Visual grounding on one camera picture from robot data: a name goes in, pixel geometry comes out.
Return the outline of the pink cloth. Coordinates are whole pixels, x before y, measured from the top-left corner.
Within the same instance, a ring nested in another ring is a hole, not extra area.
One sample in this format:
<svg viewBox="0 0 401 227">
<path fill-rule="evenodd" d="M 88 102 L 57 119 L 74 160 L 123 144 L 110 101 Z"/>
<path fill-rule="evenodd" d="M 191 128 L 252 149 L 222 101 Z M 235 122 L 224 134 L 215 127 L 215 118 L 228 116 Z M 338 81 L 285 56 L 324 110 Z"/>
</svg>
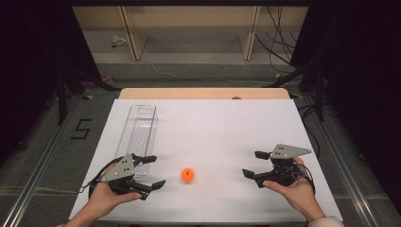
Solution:
<svg viewBox="0 0 401 227">
<path fill-rule="evenodd" d="M 114 83 L 114 77 L 113 76 L 103 77 L 102 78 L 102 82 L 105 83 L 105 84 L 113 84 Z M 96 88 L 97 84 L 92 82 L 92 81 L 88 81 L 87 82 L 87 86 L 89 88 Z"/>
</svg>

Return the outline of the crumpled grey paper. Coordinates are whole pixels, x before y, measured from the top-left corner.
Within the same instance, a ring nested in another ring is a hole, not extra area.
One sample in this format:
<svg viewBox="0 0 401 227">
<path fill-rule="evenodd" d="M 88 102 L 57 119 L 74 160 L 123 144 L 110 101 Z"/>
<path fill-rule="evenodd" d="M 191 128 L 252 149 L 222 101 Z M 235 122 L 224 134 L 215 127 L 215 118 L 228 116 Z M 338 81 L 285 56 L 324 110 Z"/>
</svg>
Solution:
<svg viewBox="0 0 401 227">
<path fill-rule="evenodd" d="M 117 47 L 122 47 L 122 46 L 127 46 L 128 42 L 124 39 L 121 38 L 117 35 L 112 36 L 112 48 L 117 48 Z"/>
</svg>

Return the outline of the metal floor rail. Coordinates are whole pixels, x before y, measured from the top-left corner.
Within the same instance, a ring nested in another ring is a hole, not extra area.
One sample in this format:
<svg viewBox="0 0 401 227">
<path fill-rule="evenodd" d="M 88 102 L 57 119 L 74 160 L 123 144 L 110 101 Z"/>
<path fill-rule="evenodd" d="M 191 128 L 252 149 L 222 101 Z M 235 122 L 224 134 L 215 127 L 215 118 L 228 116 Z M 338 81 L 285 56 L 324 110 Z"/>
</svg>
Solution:
<svg viewBox="0 0 401 227">
<path fill-rule="evenodd" d="M 354 167 L 349 168 L 346 164 L 346 159 L 341 155 L 341 150 L 325 122 L 321 121 L 316 113 L 313 114 L 313 119 L 328 149 L 327 157 L 336 169 L 341 185 L 347 192 L 346 199 L 352 202 L 353 208 L 358 214 L 358 219 L 361 221 L 363 227 L 379 227 L 378 219 L 368 202 L 368 198 L 363 194 L 362 187 L 357 183 L 357 178 L 351 172 Z"/>
<path fill-rule="evenodd" d="M 14 204 L 10 207 L 5 220 L 0 223 L 0 227 L 18 227 L 24 213 L 31 202 L 37 186 L 42 180 L 44 173 L 59 146 L 64 129 L 71 118 L 74 110 L 80 103 L 80 96 L 72 96 L 69 100 L 69 107 L 62 116 L 61 121 L 57 122 L 51 137 L 46 143 L 46 147 L 41 153 L 39 160 L 34 168 L 29 172 L 29 178 L 21 189 L 15 189 L 14 193 L 18 195 Z"/>
</svg>

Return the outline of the orange ball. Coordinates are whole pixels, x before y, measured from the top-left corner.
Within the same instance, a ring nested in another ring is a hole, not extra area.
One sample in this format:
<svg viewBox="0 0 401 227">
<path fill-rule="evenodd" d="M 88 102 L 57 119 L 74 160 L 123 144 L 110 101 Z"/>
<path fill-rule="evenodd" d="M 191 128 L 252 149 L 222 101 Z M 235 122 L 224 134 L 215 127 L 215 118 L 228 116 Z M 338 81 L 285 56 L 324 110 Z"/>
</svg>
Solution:
<svg viewBox="0 0 401 227">
<path fill-rule="evenodd" d="M 181 177 L 185 182 L 191 182 L 195 177 L 195 172 L 192 168 L 182 170 Z"/>
</svg>

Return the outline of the person's right hand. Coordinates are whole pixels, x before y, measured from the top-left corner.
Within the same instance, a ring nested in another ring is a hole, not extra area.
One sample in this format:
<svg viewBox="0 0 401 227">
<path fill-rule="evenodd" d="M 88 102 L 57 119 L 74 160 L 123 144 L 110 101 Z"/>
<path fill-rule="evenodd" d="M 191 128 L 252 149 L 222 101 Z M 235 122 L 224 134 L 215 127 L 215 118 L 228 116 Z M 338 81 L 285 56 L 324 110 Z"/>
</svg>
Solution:
<svg viewBox="0 0 401 227">
<path fill-rule="evenodd" d="M 264 181 L 268 189 L 282 195 L 289 205 L 300 212 L 307 222 L 325 218 L 325 213 L 315 198 L 312 186 L 306 178 L 301 178 L 290 186 L 283 186 L 273 181 Z"/>
</svg>

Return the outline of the light wooden furniture frame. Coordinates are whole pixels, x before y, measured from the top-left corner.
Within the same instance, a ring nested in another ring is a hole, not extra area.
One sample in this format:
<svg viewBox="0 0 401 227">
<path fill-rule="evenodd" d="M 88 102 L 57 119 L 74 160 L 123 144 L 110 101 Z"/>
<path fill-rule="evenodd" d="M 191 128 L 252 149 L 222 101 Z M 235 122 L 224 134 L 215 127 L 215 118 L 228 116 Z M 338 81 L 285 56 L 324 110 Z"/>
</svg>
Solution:
<svg viewBox="0 0 401 227">
<path fill-rule="evenodd" d="M 307 7 L 74 7 L 80 28 L 87 30 L 123 30 L 131 57 L 138 61 L 148 35 L 153 31 L 230 31 L 239 35 L 242 56 L 252 55 L 257 32 L 299 32 Z"/>
</svg>

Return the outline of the white board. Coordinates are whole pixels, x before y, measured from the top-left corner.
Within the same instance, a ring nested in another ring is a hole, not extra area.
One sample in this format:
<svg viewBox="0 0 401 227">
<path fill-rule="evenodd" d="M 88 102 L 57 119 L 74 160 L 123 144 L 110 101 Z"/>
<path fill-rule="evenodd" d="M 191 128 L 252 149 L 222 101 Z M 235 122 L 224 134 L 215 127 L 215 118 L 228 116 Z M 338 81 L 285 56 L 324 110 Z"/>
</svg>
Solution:
<svg viewBox="0 0 401 227">
<path fill-rule="evenodd" d="M 142 183 L 166 181 L 145 201 L 116 207 L 106 220 L 132 224 L 273 224 L 304 217 L 279 194 L 259 188 L 243 169 L 269 171 L 257 150 L 277 144 L 311 149 L 302 120 L 290 99 L 151 100 L 158 125 L 157 157 Z M 181 173 L 192 168 L 185 182 Z"/>
</svg>

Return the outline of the person's left hand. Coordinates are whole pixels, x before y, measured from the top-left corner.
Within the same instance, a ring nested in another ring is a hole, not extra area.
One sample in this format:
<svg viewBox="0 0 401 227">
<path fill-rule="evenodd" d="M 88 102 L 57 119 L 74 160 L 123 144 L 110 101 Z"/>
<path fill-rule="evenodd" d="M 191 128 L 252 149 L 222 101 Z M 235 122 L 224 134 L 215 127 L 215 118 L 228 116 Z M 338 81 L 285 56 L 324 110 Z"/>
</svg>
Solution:
<svg viewBox="0 0 401 227">
<path fill-rule="evenodd" d="M 136 201 L 141 198 L 142 196 L 135 192 L 117 195 L 107 183 L 100 182 L 96 185 L 92 196 L 85 205 L 85 209 L 89 210 L 91 217 L 98 219 L 111 213 L 120 204 Z"/>
</svg>

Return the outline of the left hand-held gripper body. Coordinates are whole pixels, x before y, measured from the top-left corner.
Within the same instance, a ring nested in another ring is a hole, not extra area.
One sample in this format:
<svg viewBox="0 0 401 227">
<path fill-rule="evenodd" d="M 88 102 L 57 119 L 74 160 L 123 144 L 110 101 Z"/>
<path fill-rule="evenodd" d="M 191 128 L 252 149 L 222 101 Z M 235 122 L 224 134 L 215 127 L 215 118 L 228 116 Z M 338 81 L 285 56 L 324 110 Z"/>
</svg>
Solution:
<svg viewBox="0 0 401 227">
<path fill-rule="evenodd" d="M 99 180 L 107 183 L 112 191 L 117 194 L 138 193 L 139 190 L 133 186 L 133 176 L 135 175 L 135 168 L 141 162 L 141 156 L 135 154 L 123 156 L 111 170 L 102 174 Z"/>
</svg>

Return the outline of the clear plastic tray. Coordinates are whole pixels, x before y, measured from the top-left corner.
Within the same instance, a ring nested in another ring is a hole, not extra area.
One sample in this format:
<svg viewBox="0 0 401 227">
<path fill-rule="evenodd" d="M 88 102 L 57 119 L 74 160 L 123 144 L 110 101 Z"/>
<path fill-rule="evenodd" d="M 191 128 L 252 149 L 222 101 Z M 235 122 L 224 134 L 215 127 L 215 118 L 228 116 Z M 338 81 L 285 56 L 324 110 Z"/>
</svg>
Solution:
<svg viewBox="0 0 401 227">
<path fill-rule="evenodd" d="M 127 154 L 147 157 L 153 153 L 158 125 L 154 105 L 132 105 L 115 156 Z"/>
</svg>

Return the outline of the black metal stand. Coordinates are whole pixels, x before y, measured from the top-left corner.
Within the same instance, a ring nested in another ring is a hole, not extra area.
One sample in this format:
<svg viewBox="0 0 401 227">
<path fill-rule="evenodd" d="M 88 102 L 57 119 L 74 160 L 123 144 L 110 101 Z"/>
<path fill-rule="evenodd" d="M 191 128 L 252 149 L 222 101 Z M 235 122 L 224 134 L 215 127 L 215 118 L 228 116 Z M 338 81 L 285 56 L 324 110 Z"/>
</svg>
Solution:
<svg viewBox="0 0 401 227">
<path fill-rule="evenodd" d="M 73 66 L 66 66 L 57 70 L 54 74 L 54 81 L 56 86 L 56 95 L 58 98 L 59 125 L 64 122 L 68 114 L 67 99 L 65 93 L 66 88 L 68 88 L 73 95 L 83 96 L 84 86 L 82 85 L 82 82 L 89 81 L 93 83 L 96 87 L 99 87 L 109 92 L 120 91 L 120 88 L 106 83 L 101 78 L 101 76 L 92 76 L 82 69 Z"/>
<path fill-rule="evenodd" d="M 323 118 L 323 69 L 317 61 L 309 61 L 304 66 L 296 69 L 292 73 L 284 76 L 283 78 L 276 80 L 274 83 L 267 85 L 267 88 L 279 88 L 285 83 L 295 79 L 296 77 L 303 75 L 301 81 L 301 89 L 311 88 L 315 86 L 315 102 L 314 107 L 317 111 L 317 115 L 321 121 Z"/>
</svg>

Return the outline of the dark curtain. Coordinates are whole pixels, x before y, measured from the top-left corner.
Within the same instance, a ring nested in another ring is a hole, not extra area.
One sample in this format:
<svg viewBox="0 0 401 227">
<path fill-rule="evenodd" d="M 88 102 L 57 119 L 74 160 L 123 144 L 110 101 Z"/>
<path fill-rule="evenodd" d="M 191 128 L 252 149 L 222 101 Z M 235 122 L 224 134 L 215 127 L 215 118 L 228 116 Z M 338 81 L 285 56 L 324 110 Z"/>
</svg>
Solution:
<svg viewBox="0 0 401 227">
<path fill-rule="evenodd" d="M 308 6 L 293 62 L 324 36 L 327 92 L 401 214 L 401 0 L 298 0 Z"/>
<path fill-rule="evenodd" d="M 69 87 L 100 79 L 73 8 L 0 0 L 0 166 L 31 129 L 63 74 Z"/>
</svg>

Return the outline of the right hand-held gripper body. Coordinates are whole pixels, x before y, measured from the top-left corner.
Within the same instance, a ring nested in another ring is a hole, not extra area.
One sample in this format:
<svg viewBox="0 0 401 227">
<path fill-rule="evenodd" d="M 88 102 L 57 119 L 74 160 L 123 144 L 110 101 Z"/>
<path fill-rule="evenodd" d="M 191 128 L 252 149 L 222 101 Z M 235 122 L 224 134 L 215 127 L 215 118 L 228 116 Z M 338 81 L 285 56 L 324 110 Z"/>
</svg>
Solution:
<svg viewBox="0 0 401 227">
<path fill-rule="evenodd" d="M 267 173 L 265 181 L 273 181 L 283 186 L 289 186 L 306 176 L 304 167 L 295 163 L 294 157 L 311 152 L 308 148 L 277 144 L 270 153 L 273 170 Z"/>
</svg>

